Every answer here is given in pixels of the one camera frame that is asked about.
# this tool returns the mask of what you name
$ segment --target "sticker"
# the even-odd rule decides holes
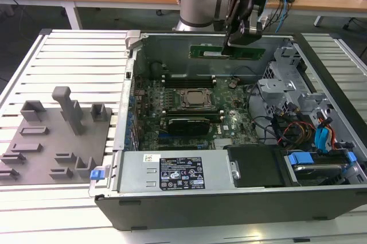
[[[205,189],[201,157],[160,158],[159,172],[159,187],[163,191]]]
[[[143,162],[159,162],[160,154],[144,154]]]

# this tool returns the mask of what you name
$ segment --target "connector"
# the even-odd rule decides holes
[[[331,124],[331,122],[333,121],[332,118],[328,117],[327,119],[324,119],[318,126],[318,128],[323,128],[329,124]]]
[[[322,112],[317,112],[317,113],[316,113],[316,116],[317,116],[317,118],[318,118],[318,119],[323,119],[323,114],[322,114]]]
[[[287,107],[291,112],[300,112],[300,108],[292,102],[288,102]]]

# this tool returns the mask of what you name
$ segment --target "desk leg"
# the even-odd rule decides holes
[[[320,26],[320,24],[321,24],[321,22],[322,22],[323,18],[324,18],[324,16],[318,16],[318,17],[316,18],[315,22],[314,22],[314,26],[315,26],[315,27]]]
[[[82,30],[78,9],[73,1],[64,2],[64,8],[67,12],[69,23],[72,30]]]

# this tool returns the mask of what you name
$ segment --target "slotted metal table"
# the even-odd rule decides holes
[[[0,96],[0,155],[22,121],[23,102],[40,100],[45,107],[57,107],[51,98],[55,86],[69,86],[71,98],[81,107],[103,102],[117,114],[128,57],[125,35],[126,31],[118,30],[40,34]],[[341,40],[324,34],[305,37],[366,120],[366,67]],[[317,80],[312,81],[318,88]],[[105,164],[111,162],[116,121],[113,115]],[[367,206],[363,206],[330,221],[121,232],[88,196],[88,184],[0,187],[1,243],[65,243],[71,239],[71,243],[294,243],[295,238],[311,243],[365,243],[366,224]]]

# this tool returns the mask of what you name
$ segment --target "blue clip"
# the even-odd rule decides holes
[[[316,129],[315,133],[315,146],[322,151],[322,153],[326,154],[326,141],[329,137],[329,131],[325,127],[319,127]]]
[[[91,171],[91,175],[89,177],[91,180],[104,180],[104,171],[99,169],[94,169]]]
[[[288,159],[291,165],[304,165],[314,163],[310,152],[293,152],[292,154],[288,155]]]
[[[347,157],[348,157],[351,164],[357,161],[357,157],[356,157],[356,155],[354,155],[353,152],[348,152]]]

